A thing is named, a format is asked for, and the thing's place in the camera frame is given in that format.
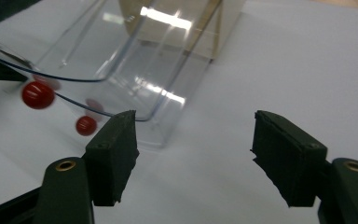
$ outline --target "gray surface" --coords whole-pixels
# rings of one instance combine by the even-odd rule
[[[289,118],[358,160],[358,9],[311,1],[248,1],[167,148],[141,151],[115,208],[96,223],[318,223],[315,208],[287,208],[252,162],[254,112]],[[39,185],[54,160],[83,153],[77,114],[57,101],[22,104],[0,83],[0,203]]]

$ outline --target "brass screw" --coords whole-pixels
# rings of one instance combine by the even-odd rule
[[[74,161],[62,161],[60,164],[56,166],[57,171],[68,171],[76,166],[76,162]]]
[[[352,170],[354,172],[358,172],[358,162],[357,161],[345,161],[344,165],[348,169],[350,169],[350,170]]]

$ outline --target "white tabletop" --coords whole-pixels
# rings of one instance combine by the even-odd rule
[[[358,9],[308,0],[249,0],[205,73],[167,147],[141,155],[114,208],[96,223],[318,223],[288,208],[252,159],[255,111],[280,114],[358,160]],[[34,111],[0,82],[0,203],[40,186],[53,161],[81,156],[88,138],[57,100]]]

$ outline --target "beige box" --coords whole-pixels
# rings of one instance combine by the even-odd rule
[[[120,0],[119,3],[128,33],[132,35],[137,31],[138,40],[163,42],[214,59],[233,29],[244,2]]]

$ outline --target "clear plastic box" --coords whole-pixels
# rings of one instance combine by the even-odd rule
[[[0,21],[0,62],[96,115],[136,110],[139,142],[163,147],[220,49],[222,1],[34,2]]]

